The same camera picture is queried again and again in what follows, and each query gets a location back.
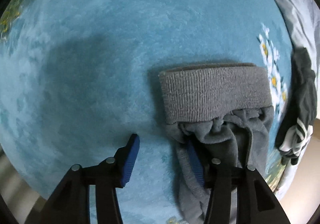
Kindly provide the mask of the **grey sweatpants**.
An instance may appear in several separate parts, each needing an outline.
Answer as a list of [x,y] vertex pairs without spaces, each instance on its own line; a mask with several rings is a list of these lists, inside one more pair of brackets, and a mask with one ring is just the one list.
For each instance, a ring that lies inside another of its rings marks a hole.
[[187,142],[195,138],[208,160],[264,174],[274,117],[268,73],[252,63],[196,65],[163,71],[159,81],[182,171],[180,209],[188,223],[204,223],[210,189],[196,179]]

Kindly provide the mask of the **black white jacket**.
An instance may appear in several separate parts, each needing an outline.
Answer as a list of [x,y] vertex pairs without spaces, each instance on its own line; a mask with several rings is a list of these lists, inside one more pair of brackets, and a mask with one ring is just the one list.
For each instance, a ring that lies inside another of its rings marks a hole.
[[316,73],[306,48],[294,50],[291,65],[291,96],[275,141],[282,165],[298,163],[313,134],[317,114]]

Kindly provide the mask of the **teal floral blanket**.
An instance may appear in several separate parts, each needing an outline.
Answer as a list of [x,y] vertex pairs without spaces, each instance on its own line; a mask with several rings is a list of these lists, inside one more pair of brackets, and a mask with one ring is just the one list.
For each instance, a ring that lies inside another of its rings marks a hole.
[[12,0],[1,18],[1,146],[49,197],[73,164],[95,165],[137,133],[131,180],[117,192],[123,221],[181,222],[159,72],[230,62],[269,69],[276,110],[266,178],[275,185],[291,52],[275,0]]

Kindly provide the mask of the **light blue floral duvet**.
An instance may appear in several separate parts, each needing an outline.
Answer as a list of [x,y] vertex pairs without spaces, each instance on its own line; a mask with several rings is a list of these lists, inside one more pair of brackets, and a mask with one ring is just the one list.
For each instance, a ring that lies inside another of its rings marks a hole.
[[[275,0],[285,20],[289,32],[293,51],[298,48],[306,48],[311,60],[311,68],[316,73],[315,86],[317,92],[317,114],[319,117],[319,7],[314,0]],[[281,99],[278,115],[281,122],[287,111],[291,96],[290,90],[281,87]],[[299,163],[308,145],[303,149],[296,165],[287,163],[284,171],[275,187],[274,194],[277,199],[282,199],[288,191],[295,177]]]

